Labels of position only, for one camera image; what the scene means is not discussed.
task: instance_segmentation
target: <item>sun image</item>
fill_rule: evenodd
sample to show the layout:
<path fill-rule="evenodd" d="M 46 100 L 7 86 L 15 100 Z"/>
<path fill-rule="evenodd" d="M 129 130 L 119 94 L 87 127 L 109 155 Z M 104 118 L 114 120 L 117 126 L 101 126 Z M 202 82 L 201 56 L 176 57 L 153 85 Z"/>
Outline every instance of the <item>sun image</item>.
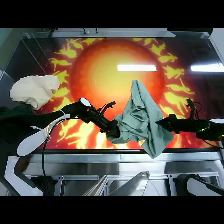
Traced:
<path fill-rule="evenodd" d="M 68 38 L 61 49 L 49 59 L 60 88 L 41 113 L 60 110 L 81 97 L 95 108 L 116 101 L 105 117 L 114 119 L 123 113 L 131 96 L 132 80 L 142 82 L 160 107 L 163 116 L 176 114 L 188 118 L 186 99 L 194 100 L 193 82 L 181 66 L 178 55 L 170 52 L 166 43 L 157 38 Z M 121 72 L 118 64 L 154 64 L 156 72 Z M 168 148 L 210 147 L 194 133 L 175 135 Z M 105 133 L 93 123 L 69 120 L 52 133 L 49 149 L 139 149 L 141 143 L 112 144 Z"/>

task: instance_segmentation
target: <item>cream colored cloth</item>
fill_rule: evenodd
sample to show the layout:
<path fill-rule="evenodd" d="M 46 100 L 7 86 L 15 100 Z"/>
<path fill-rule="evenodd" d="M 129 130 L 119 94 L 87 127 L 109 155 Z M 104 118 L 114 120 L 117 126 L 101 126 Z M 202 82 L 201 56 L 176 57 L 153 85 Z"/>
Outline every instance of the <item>cream colored cloth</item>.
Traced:
<path fill-rule="evenodd" d="M 13 101 L 31 104 L 35 110 L 39 110 L 51 99 L 59 86 L 57 76 L 27 76 L 12 86 L 10 97 Z"/>

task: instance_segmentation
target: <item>folded cloth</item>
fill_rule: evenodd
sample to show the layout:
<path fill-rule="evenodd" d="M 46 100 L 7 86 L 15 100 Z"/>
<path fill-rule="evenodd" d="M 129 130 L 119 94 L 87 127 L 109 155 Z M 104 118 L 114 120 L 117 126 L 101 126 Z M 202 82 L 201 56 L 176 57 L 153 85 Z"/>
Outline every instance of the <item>folded cloth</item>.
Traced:
<path fill-rule="evenodd" d="M 124 113 L 115 118 L 118 121 L 120 137 L 107 136 L 107 138 L 113 144 L 126 143 L 131 140 L 144 141 L 142 145 L 144 150 L 155 158 L 173 140 L 173 134 L 155 123 L 163 119 L 162 112 L 145 86 L 133 80 L 131 92 L 131 98 Z"/>
<path fill-rule="evenodd" d="M 10 90 L 13 101 L 24 102 L 39 110 L 52 97 L 60 86 L 56 76 L 27 76 L 17 81 Z"/>

